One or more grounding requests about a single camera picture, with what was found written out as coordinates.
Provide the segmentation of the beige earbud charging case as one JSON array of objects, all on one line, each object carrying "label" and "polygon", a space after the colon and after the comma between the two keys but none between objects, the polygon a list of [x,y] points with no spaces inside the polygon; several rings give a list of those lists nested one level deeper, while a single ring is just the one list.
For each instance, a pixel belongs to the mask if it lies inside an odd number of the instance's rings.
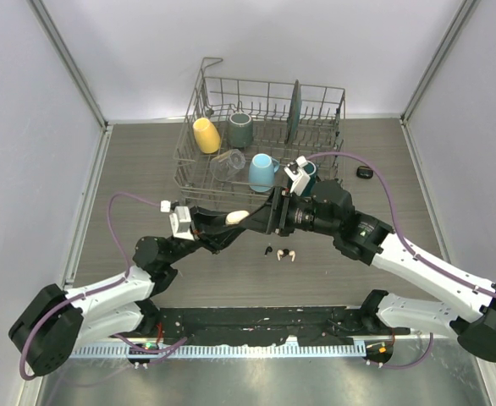
[{"label": "beige earbud charging case", "polygon": [[242,221],[244,221],[250,213],[246,210],[242,211],[231,211],[228,213],[225,217],[225,224],[228,226],[233,226],[240,224]]}]

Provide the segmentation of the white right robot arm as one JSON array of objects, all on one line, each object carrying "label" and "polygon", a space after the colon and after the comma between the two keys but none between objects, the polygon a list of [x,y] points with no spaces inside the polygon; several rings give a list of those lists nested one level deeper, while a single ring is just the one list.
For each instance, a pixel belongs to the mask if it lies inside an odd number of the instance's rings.
[{"label": "white right robot arm", "polygon": [[280,236],[297,229],[330,236],[347,258],[390,272],[434,297],[426,301],[380,293],[377,303],[359,314],[364,331],[377,334],[388,326],[432,332],[496,363],[496,283],[431,255],[386,222],[356,210],[338,181],[316,183],[308,197],[277,187],[240,224]]}]

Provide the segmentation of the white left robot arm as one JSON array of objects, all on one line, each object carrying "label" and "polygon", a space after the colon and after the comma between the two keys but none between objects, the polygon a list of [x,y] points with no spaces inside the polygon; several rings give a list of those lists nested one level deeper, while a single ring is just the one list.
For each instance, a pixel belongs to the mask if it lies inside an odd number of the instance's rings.
[{"label": "white left robot arm", "polygon": [[19,373],[26,381],[59,368],[78,348],[118,333],[149,337],[157,327],[152,297],[177,277],[174,263],[205,249],[218,253],[244,232],[249,212],[209,211],[176,206],[169,214],[172,235],[145,236],[125,270],[80,288],[56,283],[42,288],[8,330],[19,350]]}]

